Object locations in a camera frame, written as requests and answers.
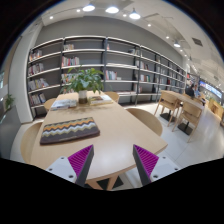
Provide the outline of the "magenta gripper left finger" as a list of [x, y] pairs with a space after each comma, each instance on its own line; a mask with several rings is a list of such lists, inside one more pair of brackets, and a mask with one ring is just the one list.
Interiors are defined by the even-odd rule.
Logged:
[[69, 157], [59, 157], [47, 168], [47, 171], [83, 187], [86, 182], [93, 156], [94, 146], [90, 145]]

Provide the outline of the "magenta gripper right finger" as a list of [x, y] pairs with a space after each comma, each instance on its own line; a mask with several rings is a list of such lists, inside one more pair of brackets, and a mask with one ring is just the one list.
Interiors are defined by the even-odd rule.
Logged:
[[133, 145], [133, 157], [143, 186], [179, 170], [168, 157], [159, 157], [138, 145]]

